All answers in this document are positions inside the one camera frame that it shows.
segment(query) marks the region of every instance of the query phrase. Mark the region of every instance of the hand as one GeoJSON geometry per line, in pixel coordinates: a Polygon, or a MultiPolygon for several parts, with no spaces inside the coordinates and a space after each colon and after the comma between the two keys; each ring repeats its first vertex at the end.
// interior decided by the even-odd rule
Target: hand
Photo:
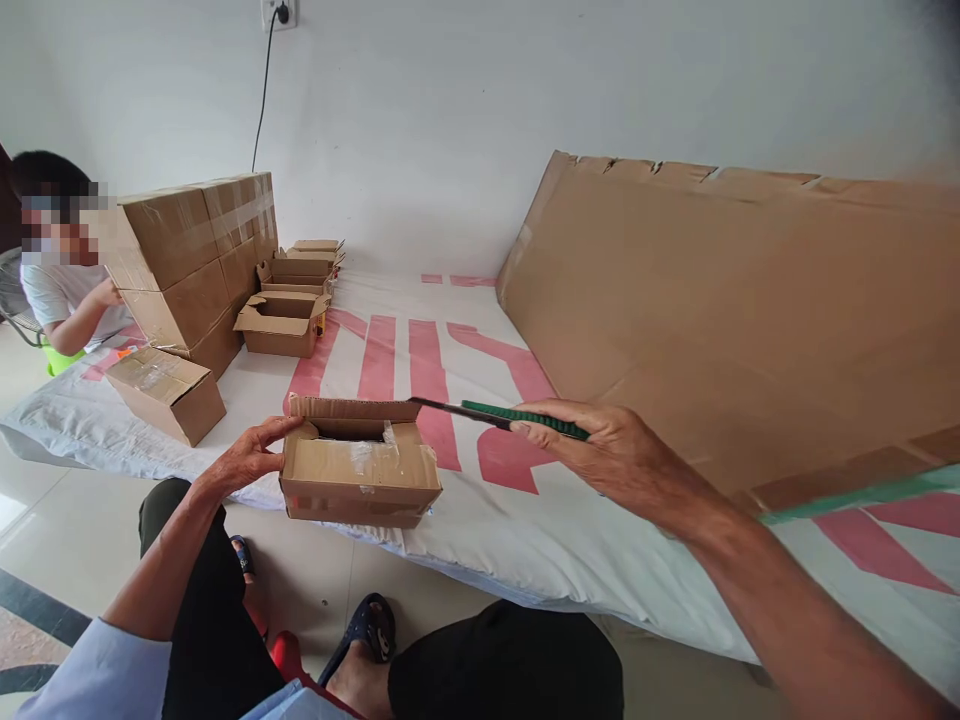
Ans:
{"type": "Polygon", "coordinates": [[[103,307],[123,305],[123,297],[121,297],[120,291],[117,290],[117,286],[113,284],[113,280],[110,278],[107,278],[91,290],[90,297],[93,298],[95,303],[103,307]]]}
{"type": "Polygon", "coordinates": [[[510,424],[592,488],[681,539],[695,539],[717,511],[737,513],[628,408],[542,400],[515,409],[576,423],[589,432],[583,442],[539,423],[510,424]]]}
{"type": "Polygon", "coordinates": [[[208,491],[221,502],[267,473],[279,472],[283,469],[283,453],[272,453],[267,447],[302,422],[300,417],[277,416],[245,430],[233,446],[197,478],[194,486],[198,492],[208,491]]]}

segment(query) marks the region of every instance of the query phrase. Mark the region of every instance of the dark slipper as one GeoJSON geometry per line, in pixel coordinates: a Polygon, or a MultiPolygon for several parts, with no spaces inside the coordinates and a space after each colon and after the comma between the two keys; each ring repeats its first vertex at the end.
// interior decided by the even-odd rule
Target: dark slipper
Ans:
{"type": "Polygon", "coordinates": [[[253,553],[250,552],[250,548],[247,547],[247,541],[243,539],[242,535],[234,535],[230,538],[231,546],[234,541],[240,543],[240,549],[237,550],[237,559],[240,561],[240,572],[256,575],[257,571],[253,569],[253,553]]]}
{"type": "Polygon", "coordinates": [[[326,687],[330,678],[340,667],[340,663],[347,656],[350,643],[362,640],[373,651],[373,659],[377,663],[389,662],[397,651],[397,623],[393,618],[393,610],[389,603],[379,593],[370,593],[357,606],[347,631],[343,634],[340,644],[334,651],[330,662],[320,673],[317,684],[326,687]],[[371,603],[380,606],[380,612],[370,607],[371,603]]]}

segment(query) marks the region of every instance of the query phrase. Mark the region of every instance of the green object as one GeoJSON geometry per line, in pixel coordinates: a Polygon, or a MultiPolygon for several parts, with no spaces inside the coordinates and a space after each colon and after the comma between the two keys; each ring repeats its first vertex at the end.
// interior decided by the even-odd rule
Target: green object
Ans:
{"type": "Polygon", "coordinates": [[[47,374],[50,377],[56,377],[87,354],[85,350],[81,350],[73,357],[67,357],[54,350],[46,338],[43,338],[42,342],[43,352],[47,355],[47,374]]]}
{"type": "Polygon", "coordinates": [[[826,515],[837,510],[907,500],[926,495],[928,492],[942,492],[957,488],[960,488],[960,465],[948,465],[936,470],[928,470],[925,473],[898,482],[877,485],[846,495],[815,500],[807,505],[782,512],[766,513],[760,516],[760,521],[764,525],[778,525],[790,520],[826,515]]]}
{"type": "Polygon", "coordinates": [[[558,433],[563,435],[569,435],[572,438],[577,440],[586,440],[590,437],[590,433],[586,430],[574,425],[573,423],[564,422],[563,420],[557,420],[548,415],[537,415],[536,413],[527,413],[520,412],[519,410],[510,410],[509,408],[501,408],[496,405],[484,405],[483,403],[475,403],[470,400],[464,400],[460,403],[462,407],[467,408],[467,410],[476,410],[477,412],[487,413],[488,415],[495,415],[497,417],[505,418],[506,420],[525,420],[526,422],[535,422],[540,423],[541,425],[546,425],[547,427],[552,427],[558,433]]]}

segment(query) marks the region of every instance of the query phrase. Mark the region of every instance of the green handle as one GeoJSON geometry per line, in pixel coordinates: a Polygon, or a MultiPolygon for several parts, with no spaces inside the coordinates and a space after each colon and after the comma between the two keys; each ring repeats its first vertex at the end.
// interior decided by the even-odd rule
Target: green handle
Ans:
{"type": "Polygon", "coordinates": [[[477,410],[479,412],[485,412],[488,415],[496,415],[497,417],[506,418],[507,420],[525,420],[527,422],[540,423],[541,425],[552,427],[558,433],[567,435],[568,437],[576,438],[577,440],[586,440],[590,437],[590,433],[583,428],[580,428],[573,423],[557,420],[549,415],[521,412],[520,410],[501,408],[497,407],[496,405],[484,405],[483,403],[475,403],[470,400],[464,400],[462,403],[460,403],[460,406],[467,408],[467,410],[477,410]]]}

